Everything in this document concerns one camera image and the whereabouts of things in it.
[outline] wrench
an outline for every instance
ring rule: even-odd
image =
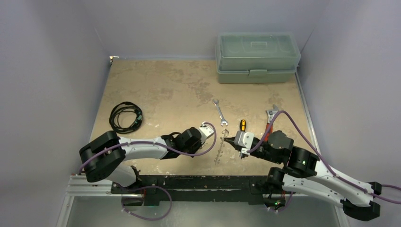
[[[212,100],[212,102],[214,103],[214,105],[217,107],[217,111],[218,111],[218,114],[220,115],[220,119],[221,119],[221,126],[223,126],[223,124],[226,124],[226,126],[228,125],[228,122],[224,119],[224,117],[223,117],[223,114],[222,114],[222,112],[221,112],[221,110],[220,110],[220,106],[218,105],[218,99],[216,99],[216,100]]]
[[[273,109],[271,110],[266,110],[267,113],[267,124],[266,124],[266,129],[269,126],[271,120],[273,120],[274,115],[279,111],[279,108],[276,105],[273,105]],[[263,141],[267,141],[267,138],[269,137],[270,134],[273,133],[273,126],[270,127],[270,132],[267,134],[267,136],[264,138]]]

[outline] black cable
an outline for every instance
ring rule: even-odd
[[[128,127],[124,128],[120,125],[120,115],[122,113],[135,113],[135,121]],[[119,134],[128,134],[139,129],[143,121],[142,110],[132,102],[122,102],[116,105],[110,113],[109,123],[112,129]]]

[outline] gray wall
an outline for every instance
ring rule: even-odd
[[[83,0],[107,51],[214,57],[219,32],[292,31],[300,49],[329,0]]]
[[[302,52],[299,72],[323,155],[357,179],[398,186],[400,10],[399,0],[331,0]],[[380,218],[349,218],[351,226],[401,226],[401,206],[377,202]]]
[[[0,226],[55,226],[108,56],[79,0],[0,1]]]

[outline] purple cable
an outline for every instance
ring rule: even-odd
[[[171,150],[171,151],[173,151],[173,152],[175,152],[175,153],[178,153],[178,154],[180,154],[180,155],[186,155],[186,156],[191,156],[191,157],[204,155],[204,154],[206,154],[206,153],[208,153],[209,151],[212,150],[212,148],[213,148],[214,145],[216,144],[216,140],[217,140],[216,128],[214,127],[214,125],[211,124],[211,123],[209,123],[209,122],[204,122],[204,124],[210,125],[210,126],[212,127],[212,129],[213,129],[213,131],[214,131],[214,140],[213,140],[213,143],[212,143],[212,145],[210,146],[209,149],[207,149],[207,150],[205,150],[204,152],[201,152],[201,153],[199,153],[199,154],[187,154],[187,153],[181,152],[181,151],[179,151],[179,150],[176,150],[176,149],[171,148],[171,147],[169,147],[169,146],[167,146],[167,145],[164,145],[164,144],[161,144],[161,143],[157,143],[157,142],[154,143],[154,142],[151,142],[151,141],[132,141],[132,142],[130,142],[130,143],[126,142],[126,143],[120,143],[120,144],[111,146],[111,147],[106,148],[106,149],[100,151],[99,153],[93,155],[93,156],[92,156],[91,158],[89,158],[86,162],[84,162],[84,163],[81,165],[81,167],[79,167],[79,173],[82,173],[82,170],[84,169],[84,167],[85,167],[89,162],[91,162],[93,159],[95,159],[95,158],[101,156],[102,154],[106,153],[106,152],[109,151],[109,150],[113,150],[113,149],[116,149],[116,148],[119,148],[119,147],[122,147],[122,146],[127,146],[127,145],[129,145],[129,144],[130,144],[130,145],[132,145],[132,144],[153,144],[153,145],[158,145],[158,146],[164,147],[164,148],[166,148],[166,149],[168,149],[168,150]]]
[[[291,117],[286,111],[280,110],[280,111],[278,111],[278,112],[274,115],[274,117],[273,117],[273,119],[271,120],[269,126],[266,128],[266,131],[265,131],[265,133],[263,134],[262,138],[265,138],[265,137],[267,136],[267,134],[268,134],[268,132],[270,131],[270,128],[272,127],[274,121],[277,119],[277,117],[278,117],[280,114],[285,114],[285,115],[289,118],[289,120],[290,120],[291,123],[294,125],[295,129],[298,131],[298,133],[301,135],[301,137],[302,137],[302,138],[305,140],[305,142],[307,142],[307,144],[312,148],[312,150],[316,153],[316,155],[317,155],[317,156],[319,157],[319,159],[323,162],[323,164],[324,164],[324,165],[326,166],[326,168],[330,171],[330,173],[333,174],[334,177],[337,177],[337,178],[339,178],[341,181],[343,181],[343,182],[345,182],[345,183],[347,183],[347,184],[349,184],[349,185],[351,185],[351,186],[353,186],[353,187],[355,187],[355,188],[358,188],[359,190],[363,191],[364,193],[367,193],[367,189],[365,189],[365,188],[363,188],[363,187],[361,187],[361,186],[359,186],[359,185],[357,185],[357,184],[354,184],[354,183],[348,181],[347,179],[344,179],[344,178],[341,177],[341,176],[338,176],[337,173],[333,171],[333,169],[332,169],[332,168],[330,167],[330,165],[327,163],[326,159],[323,158],[323,156],[317,151],[317,149],[312,145],[312,143],[306,138],[306,136],[301,132],[301,130],[299,129],[299,127],[295,124],[295,122],[294,122],[294,120],[292,119],[292,117]],[[256,144],[256,146],[255,146],[254,148],[250,149],[248,152],[249,152],[249,153],[254,152],[256,149],[258,149],[258,148],[260,147],[260,145],[262,144],[262,142],[263,142],[263,140],[260,140],[260,141]],[[397,190],[400,190],[400,191],[401,191],[401,188],[400,188],[400,187],[394,186],[394,185],[384,184],[384,185],[382,185],[382,187],[390,187],[390,188],[394,188],[394,189],[397,189]],[[377,198],[379,198],[379,199],[381,199],[381,200],[387,201],[387,202],[391,202],[391,203],[395,203],[395,204],[401,204],[401,201],[391,200],[391,199],[385,198],[385,197],[383,197],[383,196],[376,195],[376,194],[374,194],[374,193],[370,193],[370,195],[372,195],[372,196],[374,196],[374,197],[377,197]]]
[[[285,209],[287,209],[288,206],[289,206],[289,204],[291,203],[291,201],[292,201],[292,192],[291,192],[291,194],[289,195],[289,199],[288,199],[288,202],[286,203],[286,205],[285,205],[282,209],[277,210],[277,212],[282,212],[282,211],[284,211]]]
[[[140,219],[143,219],[143,220],[146,220],[146,221],[158,221],[158,220],[161,220],[161,219],[165,218],[165,217],[170,213],[171,208],[173,207],[173,199],[171,198],[170,193],[168,193],[168,191],[167,191],[166,189],[164,189],[164,188],[162,188],[162,187],[159,187],[159,186],[146,186],[146,187],[141,187],[141,188],[137,188],[137,189],[135,189],[135,190],[132,190],[132,192],[136,192],[136,191],[144,190],[144,189],[148,189],[148,188],[157,188],[157,189],[160,189],[160,190],[164,191],[164,192],[167,194],[168,198],[170,199],[170,207],[168,208],[167,212],[166,212],[164,215],[162,215],[162,216],[160,216],[160,217],[158,217],[158,218],[146,218],[146,217],[140,216],[140,215],[138,215],[138,214],[134,214],[134,213],[132,213],[131,211],[127,210],[127,209],[124,207],[124,199],[123,199],[123,198],[121,198],[122,210],[124,210],[127,214],[131,214],[131,215],[133,215],[133,216],[135,216],[135,217],[137,217],[137,218],[140,218]]]

